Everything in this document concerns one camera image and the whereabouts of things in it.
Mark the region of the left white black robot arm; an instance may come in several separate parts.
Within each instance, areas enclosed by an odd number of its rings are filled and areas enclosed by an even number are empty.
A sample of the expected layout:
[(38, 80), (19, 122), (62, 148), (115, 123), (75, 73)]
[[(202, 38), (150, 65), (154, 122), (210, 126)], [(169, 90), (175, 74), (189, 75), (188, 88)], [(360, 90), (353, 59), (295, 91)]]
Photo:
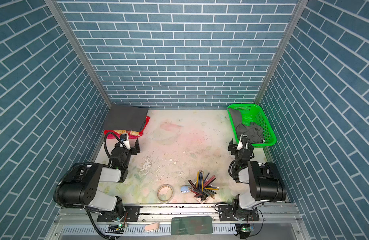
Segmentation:
[(109, 222), (119, 222), (126, 215), (120, 197), (110, 196), (98, 189), (100, 183), (123, 183), (128, 175), (128, 165), (132, 155), (140, 152), (139, 142), (127, 148), (125, 141), (114, 145), (108, 152), (103, 142), (108, 164), (75, 164), (61, 178), (56, 186), (53, 199), (63, 208), (84, 209), (90, 213), (100, 213)]

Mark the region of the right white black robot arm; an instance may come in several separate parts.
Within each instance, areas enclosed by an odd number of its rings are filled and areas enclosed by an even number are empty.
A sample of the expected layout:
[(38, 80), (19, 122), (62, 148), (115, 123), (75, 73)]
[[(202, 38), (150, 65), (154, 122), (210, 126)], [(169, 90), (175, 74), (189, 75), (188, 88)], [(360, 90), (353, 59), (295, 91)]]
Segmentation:
[(276, 164), (254, 160), (254, 146), (246, 135), (237, 144), (229, 142), (228, 151), (235, 157), (228, 173), (234, 181), (248, 184), (249, 191), (233, 199), (232, 215), (238, 221), (257, 217), (257, 206), (284, 201), (287, 191)]

